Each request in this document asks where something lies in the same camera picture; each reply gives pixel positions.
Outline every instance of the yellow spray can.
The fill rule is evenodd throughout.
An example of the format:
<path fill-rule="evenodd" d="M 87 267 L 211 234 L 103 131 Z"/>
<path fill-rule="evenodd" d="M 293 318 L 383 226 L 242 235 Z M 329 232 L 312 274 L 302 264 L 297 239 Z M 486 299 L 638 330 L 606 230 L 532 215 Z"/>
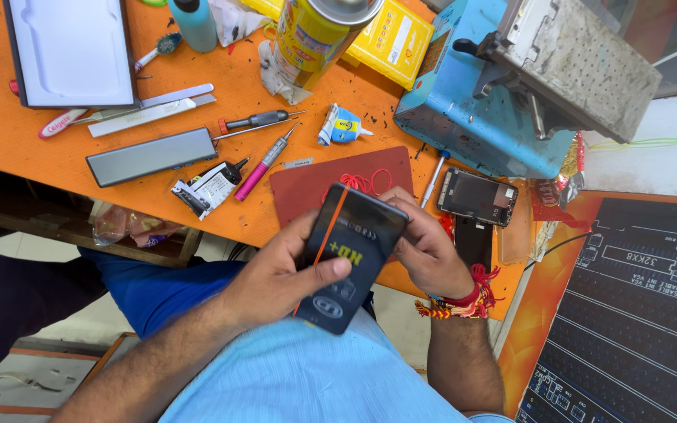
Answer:
<path fill-rule="evenodd" d="M 382 5 L 383 0 L 285 0 L 273 47 L 278 73 L 310 90 Z"/>

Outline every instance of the floor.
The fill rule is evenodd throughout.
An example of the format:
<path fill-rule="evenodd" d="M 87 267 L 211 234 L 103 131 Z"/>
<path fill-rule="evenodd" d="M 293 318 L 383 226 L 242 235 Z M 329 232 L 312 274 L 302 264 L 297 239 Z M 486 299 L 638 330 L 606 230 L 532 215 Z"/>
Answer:
<path fill-rule="evenodd" d="M 234 245 L 234 241 L 206 233 L 196 255 L 206 261 L 225 260 Z M 240 260 L 247 260 L 252 254 L 254 250 L 249 248 Z M 79 254 L 74 245 L 27 233 L 13 233 L 0 238 L 0 255 L 28 260 L 68 261 Z M 429 320 L 421 318 L 415 311 L 415 298 L 380 285 L 375 285 L 372 291 L 375 293 L 375 313 L 383 331 L 410 366 L 425 370 Z M 500 322 L 491 321 L 493 343 L 499 330 Z M 33 337 L 111 345 L 123 332 L 132 332 L 132 328 L 111 296 L 106 294 L 69 318 L 45 327 Z"/>

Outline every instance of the pink screwdriver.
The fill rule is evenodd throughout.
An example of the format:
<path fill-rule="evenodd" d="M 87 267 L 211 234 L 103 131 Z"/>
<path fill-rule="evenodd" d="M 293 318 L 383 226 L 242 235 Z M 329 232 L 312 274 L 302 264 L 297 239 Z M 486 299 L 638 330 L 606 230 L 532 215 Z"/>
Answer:
<path fill-rule="evenodd" d="M 275 163 L 278 155 L 281 154 L 281 151 L 284 151 L 284 149 L 287 148 L 287 140 L 291 136 L 291 133 L 294 132 L 294 128 L 296 128 L 297 125 L 299 125 L 298 120 L 294 124 L 294 127 L 287 132 L 287 135 L 278 137 L 276 143 L 274 143 L 271 149 L 268 150 L 268 153 L 266 153 L 266 156 L 260 160 L 260 163 L 258 163 L 252 173 L 250 173 L 250 176 L 244 180 L 242 186 L 234 193 L 234 198 L 239 201 L 244 201 L 244 199 L 250 195 L 250 192 L 255 188 L 255 185 L 262 179 L 262 176 L 268 172 L 268 169 L 271 166 L 273 166 L 273 163 Z"/>

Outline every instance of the gray power bank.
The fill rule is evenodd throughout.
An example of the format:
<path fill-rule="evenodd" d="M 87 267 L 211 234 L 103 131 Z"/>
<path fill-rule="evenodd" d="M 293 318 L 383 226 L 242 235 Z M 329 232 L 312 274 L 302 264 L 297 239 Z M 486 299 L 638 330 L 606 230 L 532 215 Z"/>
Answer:
<path fill-rule="evenodd" d="M 121 184 L 167 169 L 218 157 L 208 128 L 202 127 L 85 157 L 101 188 Z"/>

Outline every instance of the yellow box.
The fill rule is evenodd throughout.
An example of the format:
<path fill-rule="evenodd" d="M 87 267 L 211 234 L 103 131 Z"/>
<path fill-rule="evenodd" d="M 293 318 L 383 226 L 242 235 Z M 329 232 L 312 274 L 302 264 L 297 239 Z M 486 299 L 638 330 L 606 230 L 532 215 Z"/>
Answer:
<path fill-rule="evenodd" d="M 256 11 L 278 21 L 283 1 L 242 0 Z M 420 70 L 433 26 L 394 0 L 385 0 L 378 15 L 362 30 L 342 59 L 360 63 L 411 90 Z"/>

